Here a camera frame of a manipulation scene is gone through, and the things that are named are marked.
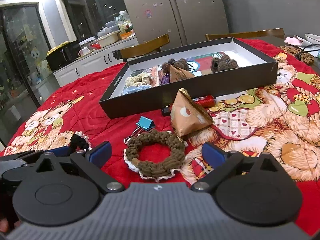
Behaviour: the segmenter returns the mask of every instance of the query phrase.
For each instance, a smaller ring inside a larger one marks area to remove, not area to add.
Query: black microwave
[[[80,50],[79,42],[73,41],[50,53],[46,59],[51,71],[54,72],[74,62],[79,57]]]

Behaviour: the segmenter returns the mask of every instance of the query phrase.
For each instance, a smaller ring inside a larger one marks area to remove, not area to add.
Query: woven placemat
[[[288,53],[292,56],[301,52],[301,49],[297,49],[292,46],[279,46],[278,48],[283,49],[286,53]],[[301,61],[303,61],[307,65],[312,65],[313,62],[315,61],[315,58],[310,53],[303,52],[301,55]]]

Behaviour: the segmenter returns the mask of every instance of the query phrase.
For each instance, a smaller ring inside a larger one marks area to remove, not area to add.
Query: black circular disc
[[[32,167],[18,167],[8,170],[2,174],[2,180],[6,185],[19,186],[19,184],[30,174],[32,174]]]
[[[302,195],[294,182],[281,179],[277,172],[232,177],[219,185],[215,196],[229,216],[259,226],[290,221],[302,204]]]
[[[98,201],[99,192],[93,183],[55,171],[22,181],[12,198],[22,220],[41,226],[62,226],[80,220]]]

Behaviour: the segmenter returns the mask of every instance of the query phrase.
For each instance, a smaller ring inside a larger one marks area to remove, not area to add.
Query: refrigerator
[[[229,33],[222,0],[124,0],[139,43],[166,33],[164,49],[205,41],[205,34]]]

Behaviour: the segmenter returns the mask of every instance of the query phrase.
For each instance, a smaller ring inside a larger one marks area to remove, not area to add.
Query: brown crochet yarn
[[[179,62],[181,62],[184,65],[184,67],[185,67],[184,70],[189,71],[188,61],[185,58],[179,59]]]
[[[171,155],[160,163],[150,161],[139,161],[139,151],[145,145],[161,143],[171,148]],[[138,137],[132,137],[128,142],[125,154],[130,162],[134,164],[141,173],[148,178],[159,178],[171,175],[172,169],[179,169],[185,159],[184,143],[175,134],[158,132],[152,129],[147,133],[141,133]]]
[[[229,64],[225,61],[222,61],[219,63],[218,65],[218,71],[224,71],[224,70],[228,70],[229,68]]]
[[[229,62],[229,69],[234,69],[234,68],[239,68],[239,66],[238,66],[238,63],[234,59],[232,59]]]
[[[176,63],[173,64],[173,66],[181,68],[183,70],[189,70],[185,67],[185,65],[183,63],[181,63],[180,61],[177,61]]]
[[[170,73],[170,66],[171,66],[170,63],[168,63],[168,62],[163,63],[162,64],[162,72],[164,74]]]
[[[174,58],[171,58],[171,59],[168,60],[168,63],[169,63],[170,65],[172,65],[172,66],[173,66],[173,64],[176,63],[176,62],[177,62],[177,61],[176,61]]]
[[[231,58],[228,55],[223,55],[220,59],[220,61],[228,61],[231,60]]]
[[[220,59],[218,57],[213,57],[211,60],[210,69],[213,73],[218,71],[218,64],[220,63]]]

